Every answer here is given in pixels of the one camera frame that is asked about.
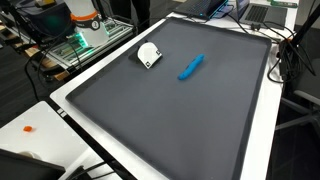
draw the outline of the white table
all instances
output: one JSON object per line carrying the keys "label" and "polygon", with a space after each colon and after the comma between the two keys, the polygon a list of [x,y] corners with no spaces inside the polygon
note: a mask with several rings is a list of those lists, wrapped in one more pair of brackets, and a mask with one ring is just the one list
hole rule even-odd
{"label": "white table", "polygon": [[[266,0],[252,0],[254,3],[268,4]],[[293,30],[295,24],[295,17],[297,9],[288,9],[286,19],[286,26]],[[183,17],[177,14],[170,14],[169,16]],[[144,162],[132,151],[127,149],[118,140],[112,137],[108,132],[104,131],[98,125],[93,123],[89,118],[83,115],[80,111],[74,108],[65,97],[68,93],[93,76],[104,66],[117,58],[120,54],[142,39],[145,35],[150,33],[153,29],[163,23],[164,20],[159,21],[151,28],[129,41],[124,46],[114,51],[109,56],[80,74],[78,77],[62,86],[60,89],[51,94],[53,99],[65,112],[67,112],[76,122],[83,127],[92,137],[94,137],[114,158],[116,158],[128,171],[130,171],[138,179],[156,180],[166,179],[164,175],[152,168],[149,164]],[[210,20],[206,24],[217,27],[237,27],[238,25],[229,17],[223,19]],[[267,77],[267,70],[276,61],[275,53],[276,46],[272,47],[269,56],[268,65],[264,72],[264,77],[259,93],[259,99],[254,114],[252,129],[248,141],[245,161],[241,174],[242,180],[260,180],[265,179],[269,156],[271,152],[272,140],[274,135],[274,128],[277,119],[278,108],[280,104],[280,97],[282,87],[279,84],[270,82]]]}
{"label": "white table", "polygon": [[[23,131],[32,126],[31,132]],[[32,152],[40,160],[63,166],[66,179],[80,165],[84,169],[103,160],[77,135],[71,127],[45,102],[39,102],[29,110],[0,129],[0,148],[11,152]],[[88,174],[91,177],[103,175],[113,170],[103,165]],[[120,180],[111,174],[102,180]]]}

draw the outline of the orange object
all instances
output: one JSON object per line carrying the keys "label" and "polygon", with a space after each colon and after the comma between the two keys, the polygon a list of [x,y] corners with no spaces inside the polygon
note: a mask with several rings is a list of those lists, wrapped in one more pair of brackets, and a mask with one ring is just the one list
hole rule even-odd
{"label": "orange object", "polygon": [[23,131],[30,132],[30,131],[32,131],[32,127],[31,126],[25,126],[23,128]]}
{"label": "orange object", "polygon": [[86,21],[89,19],[93,19],[98,15],[97,11],[94,11],[92,14],[86,15],[86,16],[75,16],[74,14],[71,13],[71,19],[76,20],[76,21]]}

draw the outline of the table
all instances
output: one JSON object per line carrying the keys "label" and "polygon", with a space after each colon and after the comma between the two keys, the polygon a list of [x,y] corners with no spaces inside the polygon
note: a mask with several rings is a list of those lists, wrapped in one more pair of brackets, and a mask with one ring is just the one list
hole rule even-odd
{"label": "table", "polygon": [[[268,4],[265,0],[252,0],[254,3]],[[288,9],[286,26],[293,30],[295,24],[295,17],[297,9]],[[183,17],[178,14],[170,14],[169,16]],[[75,109],[65,97],[68,93],[74,90],[81,83],[86,81],[97,71],[108,65],[116,57],[134,45],[137,41],[163,23],[164,20],[159,21],[148,30],[129,41],[124,46],[114,51],[109,56],[86,70],[78,77],[62,86],[57,91],[53,92],[50,97],[54,100],[66,113],[68,113],[80,126],[82,126],[92,137],[94,137],[115,159],[117,159],[128,171],[130,171],[137,179],[166,179],[164,175],[152,168],[149,164],[144,162],[141,158],[135,155],[132,151],[127,149],[118,140],[112,137],[108,132],[101,129],[98,125],[93,123],[89,118],[83,115],[80,111]],[[238,25],[229,17],[223,19],[210,20],[207,25],[217,27],[237,27]],[[275,53],[277,47],[273,46],[269,56],[268,65],[264,72],[262,85],[259,93],[259,98],[254,114],[250,137],[248,141],[247,151],[245,154],[245,161],[241,174],[242,180],[260,180],[265,179],[269,156],[271,152],[272,140],[274,135],[274,128],[277,119],[278,108],[280,104],[282,86],[280,84],[272,83],[267,79],[267,70],[275,63]],[[273,75],[273,78],[279,78],[278,75]]]}
{"label": "table", "polygon": [[[24,126],[32,126],[24,132]],[[84,169],[103,160],[78,136],[70,126],[44,101],[12,120],[0,129],[0,148],[11,152],[32,152],[45,162],[63,166],[66,179],[80,165]],[[96,177],[113,170],[103,165],[88,174]],[[120,180],[113,173],[101,179]]]}

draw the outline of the gray tray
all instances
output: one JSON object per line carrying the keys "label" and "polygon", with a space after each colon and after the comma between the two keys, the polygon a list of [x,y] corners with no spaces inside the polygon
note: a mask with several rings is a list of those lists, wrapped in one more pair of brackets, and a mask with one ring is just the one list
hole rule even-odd
{"label": "gray tray", "polygon": [[[132,60],[145,40],[163,58]],[[170,18],[67,99],[170,179],[239,179],[271,41]],[[198,54],[185,81],[177,76]]]}

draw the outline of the laptop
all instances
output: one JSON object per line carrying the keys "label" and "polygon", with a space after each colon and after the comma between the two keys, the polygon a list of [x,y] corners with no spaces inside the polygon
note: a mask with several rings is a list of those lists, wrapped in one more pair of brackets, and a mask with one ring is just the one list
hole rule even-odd
{"label": "laptop", "polygon": [[187,0],[176,7],[173,12],[186,15],[190,18],[209,20],[218,10],[227,5],[227,2],[228,0]]}
{"label": "laptop", "polygon": [[[260,24],[265,27],[263,22],[271,21],[281,26],[285,26],[287,17],[287,8],[273,7],[268,5],[250,3],[250,0],[236,0],[237,15],[240,23]],[[269,27],[281,29],[284,28],[273,23],[267,24]]]}

